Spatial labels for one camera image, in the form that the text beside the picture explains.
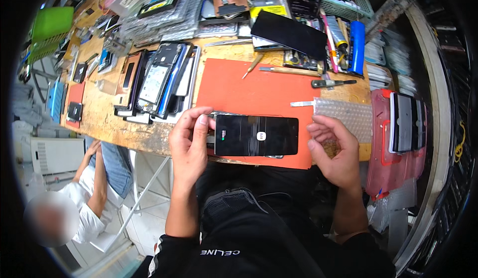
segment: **yellow warning label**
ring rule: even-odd
[[[276,14],[276,15],[287,16],[287,12],[285,11],[285,7],[283,7],[282,5],[272,5],[272,6],[252,7],[249,10],[250,17],[251,18],[257,18],[257,15],[259,15],[259,12],[261,10],[272,12],[273,14]]]

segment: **screwdriver handle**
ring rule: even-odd
[[[252,72],[252,70],[257,66],[257,64],[260,62],[263,56],[264,56],[264,52],[257,52],[256,59],[254,59],[252,64],[249,66],[249,68],[247,69],[247,72]]]
[[[291,73],[295,75],[305,75],[305,76],[312,76],[312,77],[320,77],[318,72],[315,71],[308,71],[308,70],[299,70],[299,69],[292,69],[288,67],[277,67],[274,66],[271,71],[273,72],[281,72],[281,73]]]

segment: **replacement screen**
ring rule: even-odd
[[[315,60],[326,58],[327,35],[293,19],[262,10],[250,34],[302,52]]]
[[[219,156],[296,155],[296,118],[217,115],[214,154]]]

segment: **blue tube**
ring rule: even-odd
[[[352,49],[352,61],[349,65],[349,71],[363,75],[365,25],[359,21],[350,23],[350,47]]]

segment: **wooden workbench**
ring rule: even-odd
[[[197,70],[193,106],[196,103],[199,87],[201,85],[201,78],[204,71],[207,58],[218,59],[230,59],[230,60],[243,60],[253,61],[255,54],[252,49],[252,45],[224,45],[215,47],[204,47],[204,44],[208,42],[216,42],[219,40],[228,40],[231,38],[205,38],[205,39],[193,39],[191,42],[195,45],[199,45],[202,49],[199,68]],[[103,45],[103,39],[93,37],[89,42],[80,46],[80,53],[78,61],[86,61],[91,55],[100,53]],[[148,49],[156,49],[158,45],[147,47]],[[80,128],[73,128],[65,123],[64,116],[61,118],[61,125],[66,128],[76,131],[81,134],[91,136],[109,143],[118,144],[129,149],[140,150],[144,152],[150,152],[157,155],[167,156],[170,155],[168,145],[169,132],[174,127],[173,124],[165,123],[153,123],[152,125],[142,125],[123,121],[122,117],[115,116],[113,114],[112,99],[114,96],[100,92],[94,85],[95,80],[105,79],[111,82],[117,82],[120,77],[121,68],[123,66],[125,58],[119,58],[116,67],[104,75],[98,75],[97,71],[94,71],[90,78],[86,80],[85,92],[83,95],[83,117],[80,123]],[[273,64],[282,66],[283,52],[274,51],[266,52],[265,56],[261,60],[261,63]],[[332,79],[335,80],[349,80],[357,79],[350,78],[348,75],[343,74],[330,74]],[[370,103],[370,90],[368,84],[368,76],[365,74],[365,79],[357,79],[357,84],[344,85],[336,87],[335,90],[321,90],[321,97],[351,101],[359,103]],[[335,155],[335,148],[326,148],[326,152],[330,156]],[[367,161],[370,159],[371,144],[360,145],[360,160]]]

